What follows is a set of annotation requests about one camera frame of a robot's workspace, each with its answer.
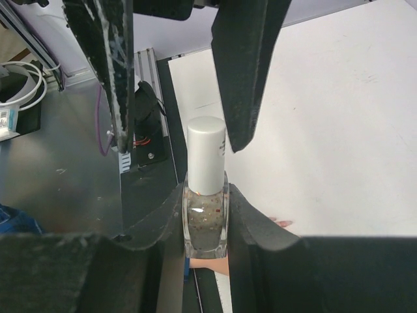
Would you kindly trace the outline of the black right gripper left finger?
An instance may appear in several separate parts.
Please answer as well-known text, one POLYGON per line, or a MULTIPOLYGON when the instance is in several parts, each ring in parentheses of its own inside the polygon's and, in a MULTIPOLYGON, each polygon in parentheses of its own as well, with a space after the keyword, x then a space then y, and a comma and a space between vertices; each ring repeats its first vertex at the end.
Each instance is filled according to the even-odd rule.
POLYGON ((1 236, 2 312, 180 312, 183 275, 181 186, 115 239, 1 236))

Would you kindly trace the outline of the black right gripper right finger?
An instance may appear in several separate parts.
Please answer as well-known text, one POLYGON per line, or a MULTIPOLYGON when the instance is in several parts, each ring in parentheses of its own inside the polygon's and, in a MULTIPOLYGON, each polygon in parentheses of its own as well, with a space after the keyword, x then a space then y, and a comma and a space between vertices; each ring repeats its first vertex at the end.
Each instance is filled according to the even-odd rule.
POLYGON ((415 312, 413 237, 299 237, 229 187, 234 312, 415 312))

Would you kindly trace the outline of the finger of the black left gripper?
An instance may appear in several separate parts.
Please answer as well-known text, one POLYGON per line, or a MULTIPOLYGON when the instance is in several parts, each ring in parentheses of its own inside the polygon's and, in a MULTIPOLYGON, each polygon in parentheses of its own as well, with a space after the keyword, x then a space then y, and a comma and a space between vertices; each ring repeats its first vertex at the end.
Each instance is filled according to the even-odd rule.
POLYGON ((133 147, 132 1, 63 1, 67 24, 106 93, 120 153, 133 147))
POLYGON ((238 152, 252 141, 274 46, 290 1, 220 1, 212 54, 229 142, 238 152))

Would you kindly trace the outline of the clear glitter nail polish bottle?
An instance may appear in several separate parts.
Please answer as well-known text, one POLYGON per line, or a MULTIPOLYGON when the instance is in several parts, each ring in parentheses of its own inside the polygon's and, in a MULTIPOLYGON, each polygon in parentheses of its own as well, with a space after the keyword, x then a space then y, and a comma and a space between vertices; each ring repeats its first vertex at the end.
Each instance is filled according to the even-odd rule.
POLYGON ((216 194, 205 196, 182 188, 182 223, 187 258, 222 259, 227 255, 229 225, 229 181, 216 194))

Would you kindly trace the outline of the blue plaid sleeve forearm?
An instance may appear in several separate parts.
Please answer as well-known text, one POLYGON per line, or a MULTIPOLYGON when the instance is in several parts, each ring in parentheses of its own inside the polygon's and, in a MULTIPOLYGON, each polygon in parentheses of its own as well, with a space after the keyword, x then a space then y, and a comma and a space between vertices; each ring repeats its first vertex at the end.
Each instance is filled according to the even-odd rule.
POLYGON ((40 224, 24 211, 1 205, 0 232, 43 234, 40 224))

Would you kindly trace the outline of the mannequin hand with long nails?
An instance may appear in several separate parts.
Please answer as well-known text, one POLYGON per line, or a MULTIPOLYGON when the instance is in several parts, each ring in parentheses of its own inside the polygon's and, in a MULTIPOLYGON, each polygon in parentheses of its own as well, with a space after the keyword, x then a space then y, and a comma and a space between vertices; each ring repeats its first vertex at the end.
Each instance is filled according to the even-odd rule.
MULTIPOLYGON (((291 220, 278 220, 275 217, 269 217, 273 222, 275 222, 279 227, 286 228, 293 224, 291 220)), ((191 269, 210 269, 216 273, 220 273, 225 276, 229 276, 229 260, 228 256, 225 258, 217 259, 195 259, 190 260, 191 269)))

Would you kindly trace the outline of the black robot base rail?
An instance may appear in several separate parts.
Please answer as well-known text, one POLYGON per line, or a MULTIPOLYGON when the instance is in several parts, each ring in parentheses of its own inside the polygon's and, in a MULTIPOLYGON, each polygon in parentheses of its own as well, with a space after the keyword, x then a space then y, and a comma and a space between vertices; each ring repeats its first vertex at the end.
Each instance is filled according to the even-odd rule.
MULTIPOLYGON (((153 115, 137 130, 151 125, 155 134, 147 134, 149 143, 142 143, 130 154, 130 171, 121 174, 123 228, 128 231, 139 225, 143 234, 157 232, 165 226, 166 217, 158 218, 167 198, 179 196, 179 184, 186 174, 186 144, 167 59, 152 65, 145 81, 154 85, 161 125, 153 115)), ((218 285, 213 271, 190 269, 184 272, 186 260, 179 246, 178 228, 156 246, 147 271, 147 306, 145 312, 222 312, 218 285)))

